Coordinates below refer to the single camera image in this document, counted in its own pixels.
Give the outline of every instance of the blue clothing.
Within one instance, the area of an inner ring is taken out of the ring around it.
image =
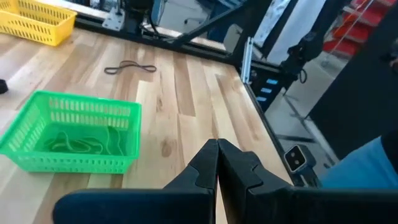
[[[348,154],[321,182],[326,189],[398,189],[398,175],[380,137]]]

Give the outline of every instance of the floor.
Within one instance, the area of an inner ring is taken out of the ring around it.
[[[189,20],[187,24],[184,24],[185,19],[192,17],[206,19],[207,16],[208,12],[202,9],[195,0],[168,0],[165,3],[160,26],[179,32],[189,32],[200,23]],[[317,160],[314,171],[318,176],[338,162],[317,127],[310,118],[306,118],[343,67],[343,64],[333,57],[328,58],[331,63],[326,68],[321,66],[326,57],[327,55],[322,54],[313,62],[308,63],[305,67],[308,82],[304,85],[296,82],[285,95],[280,93],[265,113],[285,151],[296,144],[304,144],[310,149]],[[294,137],[294,140],[301,138],[313,142],[293,141],[291,137]]]

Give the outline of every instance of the wooden tabletop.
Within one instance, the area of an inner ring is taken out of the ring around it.
[[[147,73],[122,60],[155,65]],[[27,173],[0,155],[2,224],[51,223],[54,203],[84,188],[160,189],[209,138],[254,151],[264,167],[291,182],[236,70],[218,62],[75,29],[58,47],[0,34],[0,135],[34,90],[136,101],[142,104],[141,155],[124,175]],[[218,192],[217,223],[226,223]]]

